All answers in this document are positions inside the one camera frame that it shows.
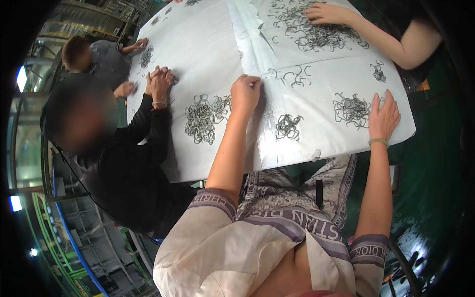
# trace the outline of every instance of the woman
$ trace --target woman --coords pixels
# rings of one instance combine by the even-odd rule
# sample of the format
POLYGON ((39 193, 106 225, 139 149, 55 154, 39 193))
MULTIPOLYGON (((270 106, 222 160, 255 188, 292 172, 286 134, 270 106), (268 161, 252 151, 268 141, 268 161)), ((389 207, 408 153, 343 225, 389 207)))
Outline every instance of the woman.
MULTIPOLYGON (((400 120, 396 102, 389 91, 381 109, 378 95, 373 99, 370 169, 356 239, 348 253, 332 218, 306 194, 308 188, 301 192, 285 181, 283 170, 250 174, 249 195, 238 205, 246 126, 260 85, 258 77, 246 75, 233 84, 233 110, 206 188, 195 196, 155 258, 157 287, 168 297, 377 296, 392 216, 387 141, 400 120)), ((332 170, 346 166, 336 159, 330 162, 343 164, 332 170)), ((323 200, 328 196, 324 188, 323 200)))
POLYGON ((407 93, 416 91, 432 68, 436 51, 442 48, 442 35, 430 21, 418 1, 389 1, 391 34, 346 7, 315 3, 304 11, 314 25, 337 24, 353 27, 370 45, 394 61, 400 68, 407 93))

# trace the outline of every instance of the white plastic sheet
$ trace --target white plastic sheet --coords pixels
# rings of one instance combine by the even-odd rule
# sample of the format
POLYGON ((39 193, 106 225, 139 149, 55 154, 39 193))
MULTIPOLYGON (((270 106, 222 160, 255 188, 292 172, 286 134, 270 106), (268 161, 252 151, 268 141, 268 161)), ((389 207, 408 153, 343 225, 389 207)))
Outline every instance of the white plastic sheet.
MULTIPOLYGON (((336 93, 346 98, 357 94, 359 99, 372 103, 374 93, 385 97, 385 91, 389 89, 401 113, 401 122, 389 143, 400 143, 416 130, 408 98, 394 64, 373 46, 360 46, 365 45, 363 38, 344 38, 345 46, 342 48, 323 47, 316 51, 302 51, 296 45, 296 40, 304 32, 293 31, 295 28, 288 28, 284 22, 279 22, 279 15, 287 8, 302 7, 304 2, 251 0, 249 3, 234 0, 241 25, 250 36, 255 60, 254 63, 243 64, 244 71, 264 78, 267 96, 262 116, 265 120, 260 122, 257 134, 261 160, 259 169, 369 150, 367 128, 335 121, 333 101, 341 99, 336 93), (374 68, 370 64, 376 65, 376 61, 384 64, 381 69, 385 82, 377 81, 373 76, 374 68), (295 74, 302 69, 306 69, 302 73, 305 79, 301 80, 304 85, 291 86, 295 74), (283 114, 303 116, 304 119, 297 125, 299 141, 276 139, 275 125, 283 114)), ((327 3, 357 12, 346 0, 328 0, 327 3)))
MULTIPOLYGON (((391 90, 401 123, 389 143, 402 142, 414 134, 404 87, 387 57, 374 47, 364 49, 352 40, 343 49, 303 52, 285 35, 285 26, 276 28, 275 17, 268 16, 276 2, 294 5, 298 0, 202 0, 193 6, 172 2, 141 29, 139 38, 148 37, 149 45, 154 46, 153 63, 141 69, 140 54, 133 59, 130 80, 138 82, 138 91, 128 98, 127 118, 130 121, 140 106, 146 85, 144 73, 155 65, 171 68, 179 79, 171 92, 171 141, 169 157, 163 164, 171 182, 207 178, 226 127, 225 120, 215 125, 213 145, 195 144, 185 134, 185 108, 196 95, 207 94, 210 103, 213 96, 228 95, 242 73, 262 77, 266 93, 247 130, 247 171, 369 150, 368 129, 335 121, 333 101, 340 99, 335 93, 347 98, 356 93, 359 99, 371 103, 374 93, 385 97, 385 90, 391 90), (152 26, 158 16, 159 21, 152 26), (278 43, 272 41, 274 36, 278 43), (384 64, 381 69, 385 83, 373 76, 370 64, 376 60, 384 64), (311 84, 302 80, 304 86, 291 87, 292 75, 283 79, 287 72, 300 71, 296 65, 305 69, 311 84), (297 125, 299 141, 276 139, 276 122, 287 113, 304 117, 297 125)), ((355 10, 346 0, 327 3, 355 10)))
POLYGON ((171 89, 171 139, 162 167, 171 182, 205 179, 226 120, 215 125, 212 145, 195 144, 193 137, 185 134, 185 108, 193 104, 196 95, 207 94, 210 103, 213 96, 229 95, 232 83, 243 74, 226 0, 202 0, 193 6, 171 2, 141 28, 138 38, 145 37, 154 51, 146 69, 140 66, 141 53, 133 57, 129 80, 136 82, 138 89, 127 99, 127 119, 130 122, 140 106, 147 71, 157 65, 172 69, 179 82, 171 89), (159 21, 152 26, 157 17, 159 21))

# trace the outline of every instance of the black long sleeve shirt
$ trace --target black long sleeve shirt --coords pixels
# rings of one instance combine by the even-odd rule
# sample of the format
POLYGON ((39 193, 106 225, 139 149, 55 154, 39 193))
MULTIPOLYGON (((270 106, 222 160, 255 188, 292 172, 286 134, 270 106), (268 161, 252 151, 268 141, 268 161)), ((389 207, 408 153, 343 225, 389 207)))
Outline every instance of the black long sleeve shirt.
POLYGON ((84 181, 96 203, 117 223, 163 238, 193 199, 190 187, 170 184, 160 168, 168 153, 168 109, 142 104, 126 128, 77 156, 84 181), (148 135, 148 142, 137 145, 148 135))

